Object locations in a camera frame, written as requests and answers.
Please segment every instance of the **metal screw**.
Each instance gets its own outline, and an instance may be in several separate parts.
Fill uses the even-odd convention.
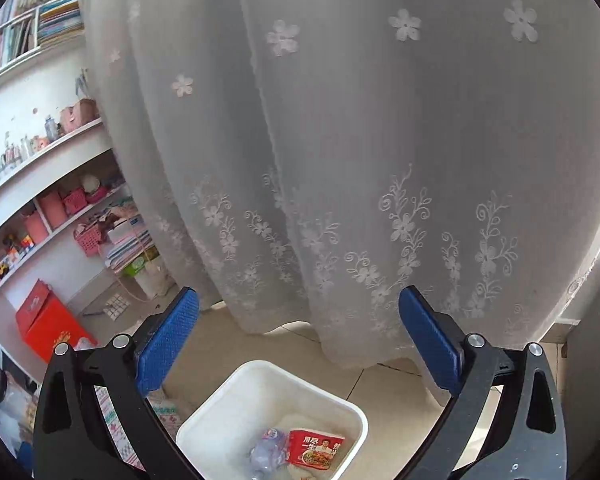
[[[113,346],[116,348],[124,348],[129,344],[129,336],[127,334],[119,334],[113,338]]]
[[[538,343],[531,343],[529,345],[529,351],[536,356],[542,355],[542,347]]]
[[[69,345],[67,343],[60,343],[58,346],[56,346],[56,349],[54,350],[54,352],[56,352],[56,355],[64,355],[64,354],[66,354],[68,349],[69,349]]]
[[[467,341],[474,348],[482,348],[484,346],[484,338],[480,334],[471,334]]]

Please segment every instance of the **white plastic bin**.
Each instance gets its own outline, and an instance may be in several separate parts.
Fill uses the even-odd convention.
[[[328,471],[310,470],[325,480],[340,478],[368,431],[355,404],[272,363],[250,361],[186,420],[176,444],[206,480],[239,480],[246,477],[245,456],[264,430],[298,427],[345,437]]]

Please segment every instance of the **red gift box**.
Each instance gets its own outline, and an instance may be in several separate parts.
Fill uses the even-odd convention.
[[[58,343],[75,346],[86,337],[97,344],[41,280],[16,312],[16,323],[22,340],[47,363]]]

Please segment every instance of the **pink storage box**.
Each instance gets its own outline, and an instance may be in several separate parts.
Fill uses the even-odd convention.
[[[42,212],[52,229],[57,229],[66,222],[67,215],[64,210],[64,204],[62,204],[62,200],[60,200],[60,195],[58,195],[57,191],[52,191],[51,193],[40,197],[38,202],[40,202]]]
[[[24,218],[23,222],[27,233],[29,233],[33,243],[36,245],[41,243],[42,240],[48,236],[49,233],[47,232],[45,224],[40,217],[39,211],[34,211],[31,215]]]
[[[65,133],[70,133],[96,118],[96,101],[80,99],[74,106],[68,106],[60,112],[60,124]]]

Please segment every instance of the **red food package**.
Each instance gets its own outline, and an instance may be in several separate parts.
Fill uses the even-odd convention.
[[[327,470],[343,442],[343,436],[294,428],[287,439],[286,461],[300,467]]]

